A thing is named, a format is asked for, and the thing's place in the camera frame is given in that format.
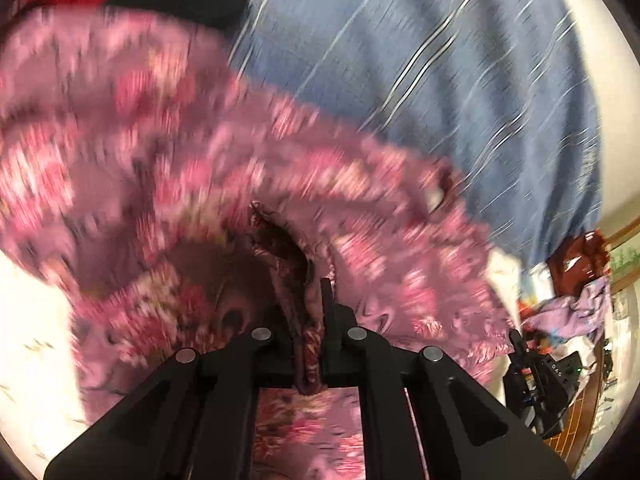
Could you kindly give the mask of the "purple floral blouse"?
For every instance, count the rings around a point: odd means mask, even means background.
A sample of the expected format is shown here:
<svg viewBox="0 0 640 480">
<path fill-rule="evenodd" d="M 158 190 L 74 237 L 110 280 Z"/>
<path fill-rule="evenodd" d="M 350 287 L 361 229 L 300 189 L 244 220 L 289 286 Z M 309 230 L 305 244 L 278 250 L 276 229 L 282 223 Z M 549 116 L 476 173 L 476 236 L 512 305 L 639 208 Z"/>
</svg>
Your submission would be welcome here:
<svg viewBox="0 0 640 480">
<path fill-rule="evenodd" d="M 322 280 L 394 346 L 491 378 L 510 316 L 457 182 L 250 84 L 204 27 L 67 8 L 2 40 L 1 250 L 70 302 L 86 419 L 178 349 L 273 322 L 295 379 L 260 398 L 256 479 L 364 475 L 356 391 L 320 376 Z"/>
</svg>

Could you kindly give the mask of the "blue plaid blanket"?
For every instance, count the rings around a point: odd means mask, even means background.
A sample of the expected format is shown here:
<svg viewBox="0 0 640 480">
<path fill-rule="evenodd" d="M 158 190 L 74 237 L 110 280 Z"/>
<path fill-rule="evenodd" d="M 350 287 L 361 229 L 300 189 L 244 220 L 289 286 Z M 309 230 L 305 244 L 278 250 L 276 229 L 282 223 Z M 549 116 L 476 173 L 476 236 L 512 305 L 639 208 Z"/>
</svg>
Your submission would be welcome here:
<svg viewBox="0 0 640 480">
<path fill-rule="evenodd" d="M 231 62 L 449 158 L 469 211 L 526 263 L 597 223 L 600 117 L 563 0 L 248 0 Z"/>
</svg>

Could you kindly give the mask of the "dark red plastic bag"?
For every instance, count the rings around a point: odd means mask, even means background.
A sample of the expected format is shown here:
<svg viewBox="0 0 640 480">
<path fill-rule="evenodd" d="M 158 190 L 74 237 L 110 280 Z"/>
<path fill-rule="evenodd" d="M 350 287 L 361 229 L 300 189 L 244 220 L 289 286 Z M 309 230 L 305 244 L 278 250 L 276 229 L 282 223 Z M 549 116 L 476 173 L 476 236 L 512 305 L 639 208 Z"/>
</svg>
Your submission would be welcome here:
<svg viewBox="0 0 640 480">
<path fill-rule="evenodd" d="M 555 295 L 578 297 L 586 285 L 602 278 L 609 261 L 599 230 L 567 237 L 546 261 Z"/>
</svg>

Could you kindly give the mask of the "white leaf-print bed sheet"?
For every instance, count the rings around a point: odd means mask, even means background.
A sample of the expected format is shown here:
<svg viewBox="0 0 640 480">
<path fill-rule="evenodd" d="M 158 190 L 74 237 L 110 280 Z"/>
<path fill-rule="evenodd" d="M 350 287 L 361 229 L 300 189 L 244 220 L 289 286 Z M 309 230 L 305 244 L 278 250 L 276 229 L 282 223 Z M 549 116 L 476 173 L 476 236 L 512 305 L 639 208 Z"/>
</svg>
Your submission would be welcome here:
<svg viewBox="0 0 640 480">
<path fill-rule="evenodd" d="M 88 427 L 77 385 L 70 304 L 63 293 L 3 256 L 1 435 L 41 479 L 48 463 Z"/>
</svg>

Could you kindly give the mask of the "lilac crumpled cloth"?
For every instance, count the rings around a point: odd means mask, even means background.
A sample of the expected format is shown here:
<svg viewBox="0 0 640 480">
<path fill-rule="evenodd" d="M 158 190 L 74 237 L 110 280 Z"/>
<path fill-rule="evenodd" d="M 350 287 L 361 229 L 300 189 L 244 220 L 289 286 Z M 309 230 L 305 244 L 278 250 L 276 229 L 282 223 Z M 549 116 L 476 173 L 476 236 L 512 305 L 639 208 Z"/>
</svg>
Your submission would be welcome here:
<svg viewBox="0 0 640 480">
<path fill-rule="evenodd" d="M 604 333 L 604 318 L 611 307 L 611 283 L 603 275 L 585 285 L 577 297 L 556 297 L 537 304 L 534 312 L 523 318 L 522 327 L 555 341 L 585 336 L 597 342 Z"/>
</svg>

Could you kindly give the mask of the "wooden framed bamboo glass door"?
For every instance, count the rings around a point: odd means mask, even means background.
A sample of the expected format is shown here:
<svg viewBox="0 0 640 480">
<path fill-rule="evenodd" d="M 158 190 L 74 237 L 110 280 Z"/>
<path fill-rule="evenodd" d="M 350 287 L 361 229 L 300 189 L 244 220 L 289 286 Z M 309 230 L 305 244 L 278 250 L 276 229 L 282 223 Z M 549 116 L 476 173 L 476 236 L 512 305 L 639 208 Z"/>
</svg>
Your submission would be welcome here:
<svg viewBox="0 0 640 480">
<path fill-rule="evenodd" d="M 616 295 L 639 279 L 639 216 L 605 218 L 599 229 L 608 253 L 605 274 L 610 279 L 612 294 Z"/>
</svg>

